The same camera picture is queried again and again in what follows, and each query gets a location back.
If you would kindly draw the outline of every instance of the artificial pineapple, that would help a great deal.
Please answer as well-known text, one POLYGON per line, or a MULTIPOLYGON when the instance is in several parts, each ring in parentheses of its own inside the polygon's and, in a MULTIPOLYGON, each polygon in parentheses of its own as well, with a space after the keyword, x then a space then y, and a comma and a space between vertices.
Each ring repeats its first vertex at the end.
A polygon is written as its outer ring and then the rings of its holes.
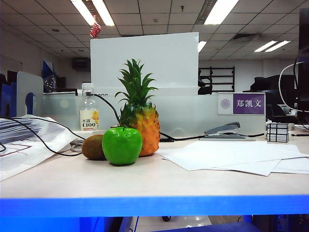
POLYGON ((141 77, 140 61, 132 59, 127 60, 129 71, 121 69, 123 79, 119 80, 125 86, 127 93, 117 92, 115 97, 122 93, 126 98, 121 100, 127 101, 121 110, 120 126, 138 129, 143 138, 143 146, 140 156, 147 156, 154 153, 159 148, 160 124, 158 113, 151 102, 147 102, 153 95, 147 95, 150 90, 157 89, 148 87, 154 79, 149 78, 151 73, 144 78, 141 77))

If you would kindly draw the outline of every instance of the kiwi fruit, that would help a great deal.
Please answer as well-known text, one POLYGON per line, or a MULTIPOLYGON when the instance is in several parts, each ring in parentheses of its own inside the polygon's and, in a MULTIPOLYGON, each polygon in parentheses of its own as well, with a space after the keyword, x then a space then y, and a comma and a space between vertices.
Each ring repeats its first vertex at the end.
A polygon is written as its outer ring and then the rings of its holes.
POLYGON ((102 149, 103 134, 92 135, 83 142, 82 153, 91 160, 106 160, 102 149))

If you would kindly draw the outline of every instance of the plastic bottle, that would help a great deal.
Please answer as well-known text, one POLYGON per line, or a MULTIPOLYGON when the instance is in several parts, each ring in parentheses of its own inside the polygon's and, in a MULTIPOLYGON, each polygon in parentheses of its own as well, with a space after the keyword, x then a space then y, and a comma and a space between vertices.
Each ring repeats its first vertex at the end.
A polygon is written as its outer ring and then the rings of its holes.
POLYGON ((98 130, 99 112, 95 96, 91 95, 93 90, 92 83, 83 83, 83 100, 79 108, 81 131, 98 130))

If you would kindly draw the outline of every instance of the bottle cap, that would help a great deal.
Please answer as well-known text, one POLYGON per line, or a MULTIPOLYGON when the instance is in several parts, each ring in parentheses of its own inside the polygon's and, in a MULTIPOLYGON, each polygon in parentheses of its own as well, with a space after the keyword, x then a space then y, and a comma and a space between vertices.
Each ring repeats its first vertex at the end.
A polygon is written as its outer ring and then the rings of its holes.
POLYGON ((92 91, 93 90, 93 83, 82 83, 82 90, 83 91, 92 91))

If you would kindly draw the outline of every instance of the logo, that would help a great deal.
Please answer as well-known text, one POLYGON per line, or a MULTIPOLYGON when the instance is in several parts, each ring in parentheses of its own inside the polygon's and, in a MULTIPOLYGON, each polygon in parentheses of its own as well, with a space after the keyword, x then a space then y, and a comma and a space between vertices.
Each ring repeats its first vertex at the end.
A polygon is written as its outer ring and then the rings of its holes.
POLYGON ((230 107, 231 102, 229 101, 229 99, 223 99, 221 101, 221 107, 224 109, 227 109, 228 107, 230 107))

